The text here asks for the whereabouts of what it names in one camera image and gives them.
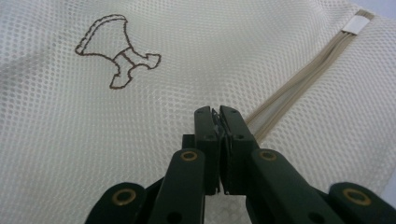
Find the white mesh fabric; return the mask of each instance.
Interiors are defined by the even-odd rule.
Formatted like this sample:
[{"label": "white mesh fabric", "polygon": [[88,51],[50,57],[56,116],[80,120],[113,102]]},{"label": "white mesh fabric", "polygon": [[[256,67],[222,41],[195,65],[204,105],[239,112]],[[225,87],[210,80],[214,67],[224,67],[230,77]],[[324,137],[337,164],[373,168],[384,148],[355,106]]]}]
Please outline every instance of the white mesh fabric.
[{"label": "white mesh fabric", "polygon": [[[126,181],[147,187],[164,175],[172,154],[180,149],[182,134],[193,133],[195,109],[228,105],[246,117],[307,65],[358,10],[343,0],[243,3],[48,0],[0,4],[2,224],[83,223],[92,206],[111,186]],[[126,33],[139,54],[162,56],[154,69],[145,66],[134,69],[133,80],[121,90],[109,88],[118,72],[113,62],[75,53],[93,23],[112,14],[126,18]],[[120,27],[101,29],[90,50],[108,52],[109,46],[123,50],[119,47],[122,44],[113,45],[124,38]],[[320,81],[312,89],[320,90],[318,86],[323,82],[325,92],[318,91],[316,98],[306,101],[311,91],[308,92],[266,140],[285,153],[315,186],[327,188],[330,179],[338,180],[341,176],[353,177],[355,182],[377,192],[386,184],[388,168],[394,167],[391,157],[375,163],[380,161],[379,157],[367,161],[365,156],[346,156],[347,150],[334,153],[335,157],[318,156],[329,153],[326,147],[316,150],[313,157],[292,152],[311,153],[313,148],[326,143],[332,148],[342,144],[343,148],[353,147],[352,151],[360,144],[365,153],[372,151],[368,146],[375,143],[380,145],[379,150],[395,149],[389,135],[382,135],[385,131],[372,133],[368,145],[364,144],[367,134],[360,133],[378,131],[380,127],[389,133],[394,131],[394,125],[390,125],[394,119],[386,123],[381,119],[395,108],[385,105],[391,100],[375,101],[375,97],[382,99],[380,96],[392,94],[389,85],[395,83],[390,75],[394,74],[394,67],[384,63],[389,61],[367,58],[366,65],[358,70],[367,78],[362,84],[370,84],[374,73],[370,69],[381,67],[379,71],[388,82],[375,82],[373,92],[381,91],[382,86],[387,91],[359,98],[357,92],[362,88],[349,90],[355,93],[351,99],[362,100],[361,105],[368,102],[379,106],[362,106],[364,110],[358,111],[376,128],[358,125],[355,119],[356,125],[348,126],[349,133],[354,133],[350,138],[353,141],[339,134],[341,126],[317,132],[320,137],[310,134],[301,137],[304,132],[300,128],[311,124],[303,124],[307,117],[293,111],[299,107],[307,110],[325,106],[321,101],[332,99],[326,92],[333,94],[336,88],[348,91],[342,87],[350,82],[343,84],[337,78],[349,75],[345,69],[358,69],[357,55],[367,48],[366,43],[373,43],[368,51],[379,55],[386,52],[394,58],[395,51],[385,50],[392,47],[391,27],[395,26],[390,21],[377,20],[371,24],[371,30],[382,34],[378,38],[384,36],[378,40],[381,43],[364,37],[371,34],[369,31],[362,32],[362,38],[356,39],[346,52],[350,56],[343,56],[345,59],[339,60],[322,79],[329,81]],[[125,61],[120,63],[122,67],[128,65]],[[357,103],[352,105],[355,106],[352,111],[360,108]],[[387,110],[379,111],[383,106],[388,106]],[[343,116],[351,113],[347,108],[343,111]],[[321,119],[322,122],[340,117],[323,108],[320,113],[324,114],[313,112],[328,118]],[[297,130],[299,135],[288,130]],[[331,141],[324,137],[327,135],[332,137]],[[360,169],[338,170],[336,166],[342,158]],[[323,167],[336,170],[321,168],[323,163],[328,164]],[[366,180],[362,170],[372,169],[375,164],[378,165],[375,171],[382,175],[371,175]],[[248,223],[243,197],[208,197],[205,223]]]}]

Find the mesh laundry bag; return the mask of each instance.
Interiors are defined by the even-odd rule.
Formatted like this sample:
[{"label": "mesh laundry bag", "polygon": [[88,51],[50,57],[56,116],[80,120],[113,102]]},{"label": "mesh laundry bag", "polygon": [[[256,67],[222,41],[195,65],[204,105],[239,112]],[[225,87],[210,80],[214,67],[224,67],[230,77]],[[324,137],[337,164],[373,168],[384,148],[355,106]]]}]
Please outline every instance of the mesh laundry bag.
[{"label": "mesh laundry bag", "polygon": [[[346,0],[0,1],[0,223],[83,223],[161,178],[193,111],[247,118],[359,8]],[[396,21],[375,16],[260,142],[328,190],[396,167]],[[205,223],[249,223],[206,197]]]}]

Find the dog outline embroidery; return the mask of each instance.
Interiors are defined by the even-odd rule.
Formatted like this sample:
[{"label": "dog outline embroidery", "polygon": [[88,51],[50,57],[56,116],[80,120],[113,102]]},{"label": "dog outline embroidery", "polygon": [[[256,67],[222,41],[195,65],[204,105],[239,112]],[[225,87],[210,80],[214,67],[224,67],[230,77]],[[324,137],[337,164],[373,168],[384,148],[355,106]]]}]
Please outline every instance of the dog outline embroidery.
[{"label": "dog outline embroidery", "polygon": [[[134,50],[126,31],[127,23],[128,21],[122,15],[112,14],[105,16],[92,24],[88,32],[75,48],[75,53],[80,56],[100,56],[113,62],[114,65],[117,66],[118,72],[114,74],[109,85],[109,88],[112,90],[125,88],[133,80],[132,72],[136,67],[145,66],[150,70],[158,67],[161,62],[162,56],[160,54],[146,53],[145,55],[141,55]],[[94,41],[94,39],[99,38],[97,36],[101,33],[101,30],[106,29],[106,26],[115,27],[116,30],[119,28],[118,32],[123,33],[123,37],[120,37],[121,45],[116,46],[114,49],[98,50],[97,48],[101,48],[104,43],[95,45],[97,41]]]}]

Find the zipper tape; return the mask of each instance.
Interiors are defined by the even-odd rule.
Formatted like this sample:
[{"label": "zipper tape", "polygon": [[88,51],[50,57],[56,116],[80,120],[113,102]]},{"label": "zipper tape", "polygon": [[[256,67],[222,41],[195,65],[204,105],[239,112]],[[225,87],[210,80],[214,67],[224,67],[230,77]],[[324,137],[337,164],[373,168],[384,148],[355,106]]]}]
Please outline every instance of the zipper tape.
[{"label": "zipper tape", "polygon": [[246,119],[246,124],[257,142],[260,143],[265,138],[283,115],[324,74],[373,17],[374,15],[370,12],[358,11],[309,65],[292,77]]}]

